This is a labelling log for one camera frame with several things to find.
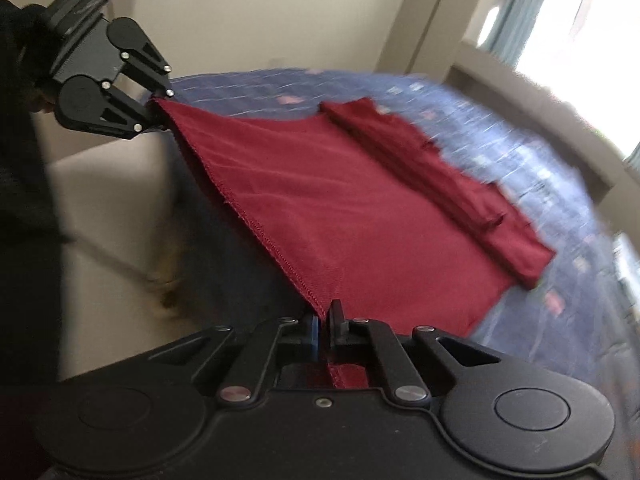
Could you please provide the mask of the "red knit garment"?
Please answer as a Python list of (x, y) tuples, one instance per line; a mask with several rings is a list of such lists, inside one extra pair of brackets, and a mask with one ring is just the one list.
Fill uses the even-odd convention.
[(375, 102), (322, 102), (296, 120), (153, 107), (209, 200), (229, 207), (318, 314), (396, 332), (469, 335), (513, 285), (554, 258), (495, 183), (451, 166), (421, 130)]

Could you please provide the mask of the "beige window ledge cabinet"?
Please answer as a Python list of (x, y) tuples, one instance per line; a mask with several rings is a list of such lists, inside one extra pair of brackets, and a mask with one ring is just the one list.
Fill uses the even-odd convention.
[(582, 172), (599, 204), (639, 203), (639, 179), (611, 142), (547, 89), (466, 41), (458, 47), (447, 82), (512, 125), (543, 136)]

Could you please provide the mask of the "blue-grey left curtain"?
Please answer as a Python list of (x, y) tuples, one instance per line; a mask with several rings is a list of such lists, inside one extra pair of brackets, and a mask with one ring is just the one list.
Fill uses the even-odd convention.
[(483, 48), (510, 67), (518, 64), (544, 0), (503, 0)]

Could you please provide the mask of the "bright window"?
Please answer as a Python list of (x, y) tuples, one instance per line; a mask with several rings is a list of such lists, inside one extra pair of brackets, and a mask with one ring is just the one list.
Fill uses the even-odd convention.
[(515, 69), (621, 158), (638, 146), (639, 0), (542, 0)]

